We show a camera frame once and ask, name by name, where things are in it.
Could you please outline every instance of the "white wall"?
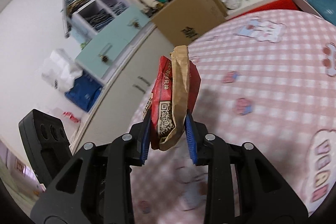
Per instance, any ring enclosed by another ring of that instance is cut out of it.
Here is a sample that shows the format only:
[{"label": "white wall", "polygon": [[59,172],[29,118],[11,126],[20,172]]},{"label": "white wall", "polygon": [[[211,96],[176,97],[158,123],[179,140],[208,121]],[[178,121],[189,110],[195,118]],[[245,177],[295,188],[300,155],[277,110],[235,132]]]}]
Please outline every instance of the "white wall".
[{"label": "white wall", "polygon": [[65,48],[72,57],[80,47],[65,39],[62,0],[12,0],[0,13],[0,139],[29,165],[18,123],[33,108],[45,111],[59,106],[81,116],[83,111],[40,77],[43,60],[56,48]]}]

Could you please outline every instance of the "qr code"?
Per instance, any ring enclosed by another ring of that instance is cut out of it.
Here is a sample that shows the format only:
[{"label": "qr code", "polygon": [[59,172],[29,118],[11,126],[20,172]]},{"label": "qr code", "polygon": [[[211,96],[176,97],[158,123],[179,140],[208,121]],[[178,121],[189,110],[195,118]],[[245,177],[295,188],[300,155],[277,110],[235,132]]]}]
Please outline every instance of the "qr code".
[{"label": "qr code", "polygon": [[157,133],[160,138],[167,137],[175,127],[172,117],[172,102],[163,101],[159,105],[159,120],[157,123]]}]

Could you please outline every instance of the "white plastic bag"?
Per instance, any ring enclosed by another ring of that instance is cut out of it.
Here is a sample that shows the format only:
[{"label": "white plastic bag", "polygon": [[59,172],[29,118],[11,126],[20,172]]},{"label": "white plastic bag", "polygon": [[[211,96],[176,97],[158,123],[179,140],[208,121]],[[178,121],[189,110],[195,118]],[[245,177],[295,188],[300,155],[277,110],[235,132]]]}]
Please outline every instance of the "white plastic bag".
[{"label": "white plastic bag", "polygon": [[62,48],[53,50],[42,66],[42,79],[62,93],[73,88],[75,79],[82,74],[83,70]]},{"label": "white plastic bag", "polygon": [[242,4],[242,0],[221,0],[221,2],[223,2],[228,9],[232,10],[238,9]]}]

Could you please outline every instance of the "gingham fabric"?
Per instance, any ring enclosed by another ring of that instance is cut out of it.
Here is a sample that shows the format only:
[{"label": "gingham fabric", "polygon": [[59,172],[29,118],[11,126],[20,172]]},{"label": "gingham fabric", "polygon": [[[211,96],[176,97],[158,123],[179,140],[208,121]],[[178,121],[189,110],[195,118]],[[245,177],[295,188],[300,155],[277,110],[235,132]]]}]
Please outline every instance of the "gingham fabric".
[{"label": "gingham fabric", "polygon": [[[334,43],[329,22],[268,10],[226,22],[189,45],[202,79],[194,120],[228,143],[255,144],[310,214],[336,181]],[[148,97],[131,125],[142,120]],[[136,223],[203,223],[206,182],[207,169],[192,165],[185,137],[168,151],[150,150],[131,173]]]}]

